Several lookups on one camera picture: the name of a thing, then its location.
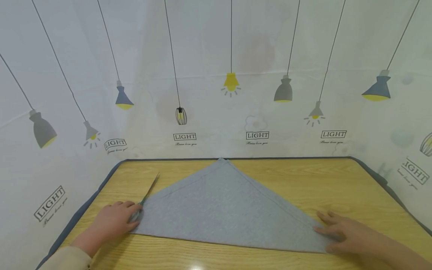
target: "lamp cord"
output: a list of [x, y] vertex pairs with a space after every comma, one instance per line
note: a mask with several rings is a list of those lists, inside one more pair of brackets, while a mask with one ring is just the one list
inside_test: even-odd
[[342, 11], [340, 12], [339, 22], [337, 23], [336, 34], [334, 35], [333, 45], [331, 45], [330, 57], [328, 58], [327, 69], [325, 71], [323, 86], [321, 87], [321, 94], [320, 94], [320, 98], [318, 101], [321, 101], [321, 96], [323, 94], [325, 78], [327, 77], [328, 68], [330, 66], [331, 54], [333, 53], [334, 43], [336, 42], [337, 32], [339, 31], [340, 20], [342, 19], [343, 8], [345, 7], [345, 2], [346, 2], [346, 0], [343, 0]]
[[231, 73], [232, 73], [232, 0], [231, 0]]
[[405, 32], [407, 31], [408, 25], [410, 24], [411, 19], [413, 18], [414, 12], [416, 11], [416, 8], [417, 8], [417, 6], [419, 5], [419, 3], [420, 3], [420, 0], [417, 1], [416, 6], [414, 7], [413, 13], [411, 13], [410, 19], [408, 20], [408, 23], [407, 23], [407, 25], [405, 26], [405, 29], [403, 30], [402, 36], [400, 37], [400, 40], [399, 40], [399, 42], [397, 43], [396, 49], [394, 50], [394, 53], [393, 53], [393, 55], [392, 55], [392, 57], [391, 57], [391, 59], [390, 59], [390, 62], [388, 63], [387, 70], [390, 68], [390, 64], [391, 64], [391, 62], [393, 61], [393, 58], [394, 58], [394, 56], [395, 56], [395, 54], [396, 54], [396, 51], [397, 51], [397, 49], [399, 48], [400, 42], [402, 41], [403, 35], [404, 35]]
[[70, 88], [69, 82], [68, 82], [67, 79], [66, 79], [66, 75], [64, 75], [63, 68], [62, 68], [61, 65], [60, 65], [60, 61], [58, 60], [57, 54], [55, 53], [54, 46], [53, 46], [53, 44], [52, 44], [52, 42], [51, 42], [50, 37], [48, 36], [47, 30], [46, 30], [46, 28], [45, 28], [45, 25], [44, 25], [42, 19], [41, 19], [41, 15], [39, 15], [39, 11], [38, 11], [38, 9], [36, 8], [36, 5], [35, 5], [34, 0], [32, 0], [32, 3], [33, 3], [33, 6], [35, 7], [36, 13], [38, 14], [39, 20], [41, 21], [42, 27], [44, 28], [45, 34], [47, 35], [48, 41], [50, 42], [51, 48], [52, 48], [52, 50], [53, 50], [53, 52], [54, 52], [55, 59], [57, 60], [58, 66], [60, 67], [61, 73], [63, 74], [63, 77], [64, 77], [64, 80], [66, 81], [67, 87], [69, 88], [70, 92], [72, 93], [73, 100], [75, 101], [75, 104], [76, 104], [76, 106], [78, 107], [79, 112], [80, 112], [81, 115], [83, 116], [84, 121], [87, 121], [87, 120], [86, 120], [86, 117], [84, 116], [83, 112], [81, 111], [81, 108], [79, 107], [78, 103], [76, 102], [75, 95], [73, 94], [72, 89]]
[[112, 46], [111, 46], [111, 39], [109, 38], [107, 25], [105, 24], [104, 14], [102, 13], [102, 8], [101, 8], [101, 4], [99, 3], [99, 0], [98, 0], [98, 5], [99, 5], [99, 10], [101, 11], [102, 21], [104, 22], [105, 31], [107, 32], [108, 43], [109, 43], [109, 47], [111, 48], [112, 59], [114, 60], [115, 72], [117, 72], [117, 78], [118, 80], [120, 80], [120, 76], [118, 75], [117, 64], [115, 63], [114, 51], [112, 50]]
[[294, 46], [295, 29], [297, 28], [297, 20], [299, 19], [299, 10], [300, 10], [300, 0], [299, 0], [299, 6], [297, 7], [297, 16], [295, 17], [294, 34], [292, 35], [292, 43], [291, 43], [291, 52], [289, 53], [288, 70], [286, 71], [287, 75], [289, 72], [289, 64], [291, 63], [292, 47]]
[[24, 95], [25, 99], [27, 100], [27, 103], [29, 104], [30, 108], [34, 110], [32, 105], [30, 104], [29, 99], [27, 98], [27, 95], [24, 93], [24, 90], [22, 89], [21, 85], [19, 84], [18, 80], [16, 79], [15, 75], [13, 74], [12, 70], [10, 69], [9, 65], [6, 63], [6, 60], [4, 60], [3, 56], [0, 54], [1, 59], [3, 60], [4, 64], [6, 65], [7, 69], [9, 69], [10, 74], [12, 74], [12, 77], [15, 79], [16, 84], [18, 84], [18, 87], [21, 89], [22, 94]]
[[168, 24], [169, 43], [171, 45], [172, 66], [174, 67], [175, 87], [177, 88], [178, 106], [181, 108], [181, 106], [180, 106], [180, 95], [178, 94], [177, 75], [175, 73], [174, 53], [172, 52], [171, 31], [169, 30], [168, 11], [166, 9], [166, 0], [164, 0], [164, 2], [165, 2], [166, 23]]

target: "wrist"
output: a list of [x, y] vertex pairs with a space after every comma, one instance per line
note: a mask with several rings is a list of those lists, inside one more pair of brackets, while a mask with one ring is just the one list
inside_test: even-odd
[[70, 245], [80, 248], [93, 258], [105, 242], [105, 237], [90, 227], [78, 235]]
[[384, 241], [376, 246], [373, 255], [380, 260], [387, 261], [394, 256], [395, 251], [400, 248], [400, 245], [397, 241], [386, 237]]

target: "sleeve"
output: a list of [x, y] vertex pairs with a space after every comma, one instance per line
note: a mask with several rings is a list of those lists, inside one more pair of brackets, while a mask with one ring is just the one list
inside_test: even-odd
[[39, 270], [89, 270], [92, 259], [76, 247], [65, 247], [54, 253]]

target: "person's right hand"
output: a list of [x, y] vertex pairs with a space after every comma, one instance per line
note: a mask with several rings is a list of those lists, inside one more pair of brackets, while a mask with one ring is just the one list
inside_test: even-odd
[[339, 216], [330, 211], [328, 215], [318, 211], [317, 215], [329, 226], [325, 228], [314, 227], [314, 230], [324, 235], [336, 235], [341, 240], [341, 242], [326, 247], [326, 251], [329, 253], [376, 255], [392, 242], [387, 236], [350, 218]]

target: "finger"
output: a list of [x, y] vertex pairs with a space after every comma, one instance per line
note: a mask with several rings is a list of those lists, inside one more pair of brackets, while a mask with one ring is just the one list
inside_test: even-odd
[[328, 211], [328, 215], [331, 216], [334, 220], [337, 220], [338, 222], [343, 219], [343, 216], [339, 216], [338, 214]]
[[332, 225], [336, 224], [336, 221], [331, 217], [327, 216], [326, 214], [321, 213], [320, 211], [317, 212], [317, 216], [326, 224]]
[[135, 229], [138, 226], [139, 223], [140, 223], [139, 221], [128, 223], [127, 230], [131, 231], [131, 230]]
[[143, 206], [141, 204], [134, 204], [134, 205], [128, 207], [127, 210], [132, 215], [133, 213], [135, 213], [136, 211], [141, 210], [142, 208], [143, 208]]
[[337, 235], [343, 233], [341, 227], [337, 224], [325, 228], [314, 227], [314, 230], [322, 235]]
[[129, 200], [129, 201], [127, 201], [127, 202], [124, 202], [122, 206], [130, 207], [130, 206], [132, 206], [132, 205], [134, 205], [134, 204], [135, 204], [134, 202], [131, 202], [131, 201]]
[[325, 250], [328, 253], [346, 253], [348, 252], [347, 245], [345, 242], [336, 242], [326, 246]]

